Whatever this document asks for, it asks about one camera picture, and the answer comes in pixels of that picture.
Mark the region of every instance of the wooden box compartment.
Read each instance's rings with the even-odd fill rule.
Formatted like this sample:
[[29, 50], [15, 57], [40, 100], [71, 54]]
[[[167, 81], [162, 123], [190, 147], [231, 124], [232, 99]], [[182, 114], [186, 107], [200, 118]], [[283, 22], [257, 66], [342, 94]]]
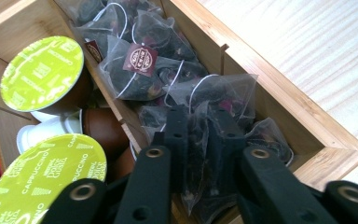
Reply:
[[[326, 182], [340, 179], [358, 165], [358, 140], [328, 116], [283, 74], [271, 66], [221, 21], [194, 0], [155, 0], [167, 17], [174, 17], [200, 61], [209, 72], [259, 75], [256, 114], [273, 118], [295, 152], [290, 169], [303, 183], [324, 189]], [[0, 1], [0, 78], [7, 63], [24, 47], [50, 35], [67, 35], [82, 41], [53, 0]], [[116, 100], [99, 78], [97, 63], [86, 51], [86, 66], [134, 148], [147, 145], [138, 115]], [[19, 155], [17, 131], [36, 123], [28, 113], [8, 108], [0, 98], [0, 162], [5, 170]], [[177, 220], [186, 216], [175, 214]]]

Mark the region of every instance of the tea bag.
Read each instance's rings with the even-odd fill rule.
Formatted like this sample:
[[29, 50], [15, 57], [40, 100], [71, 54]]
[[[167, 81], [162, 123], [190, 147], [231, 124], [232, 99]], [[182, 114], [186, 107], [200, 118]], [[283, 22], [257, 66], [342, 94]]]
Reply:
[[146, 45], [158, 55], [175, 60], [197, 61], [190, 43], [175, 25], [174, 18], [164, 20], [156, 13], [139, 11], [132, 27], [132, 41]]
[[95, 41], [95, 45], [102, 54], [102, 59], [107, 55], [109, 35], [121, 38], [127, 27], [126, 19], [119, 19], [119, 15], [126, 18], [124, 8], [116, 3], [108, 4], [92, 21], [76, 27], [87, 43]]
[[202, 79], [175, 83], [168, 94], [177, 104], [186, 105], [191, 112], [202, 102], [224, 108], [235, 120], [254, 115], [253, 106], [249, 104], [255, 94], [256, 75], [208, 75]]
[[182, 193], [182, 202], [190, 215], [193, 207], [200, 200], [206, 187], [205, 162], [208, 146], [208, 109], [209, 103], [203, 102], [195, 112], [189, 115], [188, 156], [186, 192]]
[[150, 101], [164, 94], [163, 83], [156, 73], [145, 76], [123, 69], [130, 43], [108, 36], [107, 57], [99, 64], [102, 78], [118, 99]]
[[286, 166], [294, 157], [292, 149], [287, 145], [281, 130], [272, 118], [256, 122], [253, 129], [245, 135], [245, 139], [249, 146], [271, 149]]
[[75, 26], [82, 26], [104, 8], [101, 0], [56, 0], [65, 14], [74, 22]]
[[[192, 79], [201, 79], [208, 75], [206, 68], [198, 62], [178, 61], [158, 57], [156, 70], [159, 78], [165, 84], [163, 90], [169, 92], [175, 83], [187, 82]], [[166, 106], [176, 105], [169, 94], [165, 94], [163, 103]]]
[[139, 120], [146, 132], [147, 141], [150, 144], [155, 132], [164, 131], [167, 122], [167, 106], [141, 106], [139, 111]]
[[138, 16], [138, 11], [145, 11], [156, 15], [163, 15], [160, 7], [154, 3], [145, 0], [109, 0], [107, 5], [116, 4], [122, 7], [124, 14], [117, 14], [117, 22], [115, 25], [117, 29], [122, 31], [120, 38], [132, 42], [132, 27], [135, 23], [135, 18]]
[[147, 101], [146, 105], [172, 107], [177, 104], [171, 96], [169, 96], [168, 94], [164, 94], [154, 100]]
[[202, 195], [193, 208], [193, 214], [202, 224], [210, 224], [226, 209], [237, 204], [237, 194]]

